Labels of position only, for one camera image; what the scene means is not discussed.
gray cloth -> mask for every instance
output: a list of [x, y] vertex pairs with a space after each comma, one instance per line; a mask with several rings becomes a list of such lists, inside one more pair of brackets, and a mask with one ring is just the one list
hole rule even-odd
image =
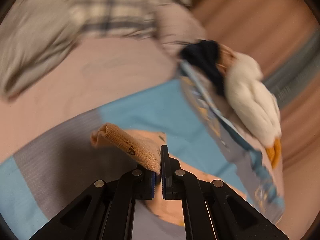
[[0, 25], [0, 95], [10, 98], [56, 67], [80, 31], [65, 0], [17, 0]]

yellow fabric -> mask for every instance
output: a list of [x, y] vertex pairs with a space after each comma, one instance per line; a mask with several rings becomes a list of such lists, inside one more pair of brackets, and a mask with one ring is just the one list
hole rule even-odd
[[268, 154], [268, 158], [271, 162], [271, 166], [274, 169], [280, 160], [281, 157], [281, 142], [280, 139], [276, 139], [273, 147], [266, 148], [266, 152]]

